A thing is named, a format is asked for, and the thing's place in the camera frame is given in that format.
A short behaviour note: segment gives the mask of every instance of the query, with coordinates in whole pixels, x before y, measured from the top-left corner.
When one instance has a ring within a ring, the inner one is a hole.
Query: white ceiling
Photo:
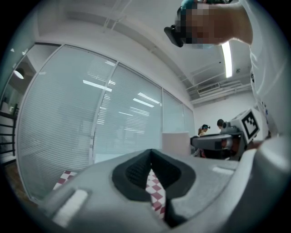
[[[197,88],[226,79],[224,56],[221,46],[194,50],[171,44],[164,28],[174,24],[180,4],[181,0],[60,0],[56,17],[99,25],[104,25],[108,19],[107,28],[120,20],[114,30],[134,39],[159,57],[183,82],[191,99],[196,99],[199,98]],[[233,77],[229,80],[245,78],[243,82],[249,82],[251,61],[248,45],[230,41],[230,46]]]

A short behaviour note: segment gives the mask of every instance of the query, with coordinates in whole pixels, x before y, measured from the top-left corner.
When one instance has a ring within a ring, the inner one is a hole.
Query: air conditioning vent
[[[219,86],[219,83],[215,83],[215,84],[211,84],[209,86],[206,86],[206,87],[203,87],[201,89],[198,89],[198,94],[204,94],[206,92],[209,92],[209,91],[213,91],[213,90],[216,90],[216,89],[219,89],[220,86]]]

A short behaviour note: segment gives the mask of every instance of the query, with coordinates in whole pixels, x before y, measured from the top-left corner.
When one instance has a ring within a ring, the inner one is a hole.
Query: checkered tablecloth
[[[76,174],[76,172],[64,171],[57,184],[55,184],[54,190],[74,177]],[[166,210],[166,192],[152,170],[147,178],[145,190],[151,195],[152,209],[159,218],[163,219]]]

